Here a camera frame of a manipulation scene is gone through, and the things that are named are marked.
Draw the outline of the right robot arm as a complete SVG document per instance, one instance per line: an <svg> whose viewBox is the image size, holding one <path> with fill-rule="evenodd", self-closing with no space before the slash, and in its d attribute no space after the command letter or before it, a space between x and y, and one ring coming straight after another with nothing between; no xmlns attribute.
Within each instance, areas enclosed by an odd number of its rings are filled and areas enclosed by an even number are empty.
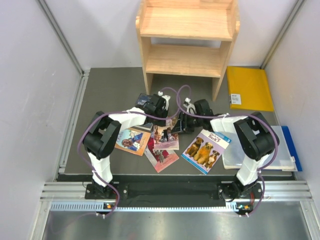
<svg viewBox="0 0 320 240"><path fill-rule="evenodd" d="M205 99L196 101L181 110L183 127L202 127L211 133L230 134L233 143L241 146L235 156L242 164L233 182L222 189L227 200L245 198L256 185L261 170L269 166L277 156L280 140L261 112L249 115L213 114Z"/></svg>

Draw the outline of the pink Taming of Shrew book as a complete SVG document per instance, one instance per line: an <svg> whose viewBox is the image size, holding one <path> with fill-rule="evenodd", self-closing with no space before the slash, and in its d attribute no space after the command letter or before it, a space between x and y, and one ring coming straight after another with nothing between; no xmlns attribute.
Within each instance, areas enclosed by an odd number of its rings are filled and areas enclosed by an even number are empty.
<svg viewBox="0 0 320 240"><path fill-rule="evenodd" d="M179 135L172 133L178 117L165 121L165 126L153 127L153 143L155 150L179 150Z"/></svg>

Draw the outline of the dog book Why Dogs Bark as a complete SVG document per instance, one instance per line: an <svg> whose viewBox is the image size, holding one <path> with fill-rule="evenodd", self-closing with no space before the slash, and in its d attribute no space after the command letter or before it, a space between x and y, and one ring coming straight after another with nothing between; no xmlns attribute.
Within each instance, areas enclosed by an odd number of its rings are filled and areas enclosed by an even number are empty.
<svg viewBox="0 0 320 240"><path fill-rule="evenodd" d="M207 175L231 142L231 139L220 132L203 129L181 156Z"/></svg>

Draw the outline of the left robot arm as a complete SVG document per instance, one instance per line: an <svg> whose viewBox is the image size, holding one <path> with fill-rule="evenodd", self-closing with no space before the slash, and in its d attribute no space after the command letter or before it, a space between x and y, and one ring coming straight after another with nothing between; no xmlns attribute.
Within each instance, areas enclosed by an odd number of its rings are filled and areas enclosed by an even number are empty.
<svg viewBox="0 0 320 240"><path fill-rule="evenodd" d="M92 188L102 198L109 198L114 191L110 183L113 179L110 167L110 155L114 150L121 131L135 126L152 123L165 126L169 112L169 95L159 91L153 94L143 104L137 104L131 109L112 112L97 112L80 144L84 145L92 166Z"/></svg>

